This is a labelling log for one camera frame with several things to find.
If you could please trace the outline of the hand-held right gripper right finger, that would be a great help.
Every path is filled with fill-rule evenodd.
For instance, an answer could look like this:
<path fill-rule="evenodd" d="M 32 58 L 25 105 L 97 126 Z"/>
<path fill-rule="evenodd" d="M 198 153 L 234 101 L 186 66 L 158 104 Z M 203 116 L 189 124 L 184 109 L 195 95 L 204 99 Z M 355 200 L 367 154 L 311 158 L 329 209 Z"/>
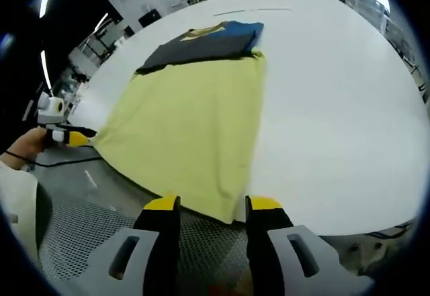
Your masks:
<path fill-rule="evenodd" d="M 371 289 L 371 278 L 345 269 L 337 251 L 295 226 L 275 199 L 247 195 L 245 207 L 254 295 L 365 295 Z"/>

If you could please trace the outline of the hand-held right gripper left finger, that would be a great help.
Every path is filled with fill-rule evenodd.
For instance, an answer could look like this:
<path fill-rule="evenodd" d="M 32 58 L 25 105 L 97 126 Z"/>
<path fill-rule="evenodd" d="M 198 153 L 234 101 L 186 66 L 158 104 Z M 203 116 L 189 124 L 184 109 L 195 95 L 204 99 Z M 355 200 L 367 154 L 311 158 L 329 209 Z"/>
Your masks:
<path fill-rule="evenodd" d="M 79 276 L 84 295 L 174 295 L 181 200 L 147 203 L 132 228 L 123 228 L 94 249 Z"/>

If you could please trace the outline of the person's left hand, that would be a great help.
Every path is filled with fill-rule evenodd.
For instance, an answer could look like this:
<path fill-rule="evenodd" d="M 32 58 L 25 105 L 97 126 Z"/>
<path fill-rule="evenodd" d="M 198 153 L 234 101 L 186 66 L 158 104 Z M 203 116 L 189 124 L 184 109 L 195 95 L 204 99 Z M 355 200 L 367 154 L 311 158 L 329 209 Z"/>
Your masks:
<path fill-rule="evenodd" d="M 30 159 L 43 151 L 46 132 L 42 127 L 30 129 L 1 155 L 1 161 L 12 169 L 21 169 L 26 164 L 23 158 Z"/>

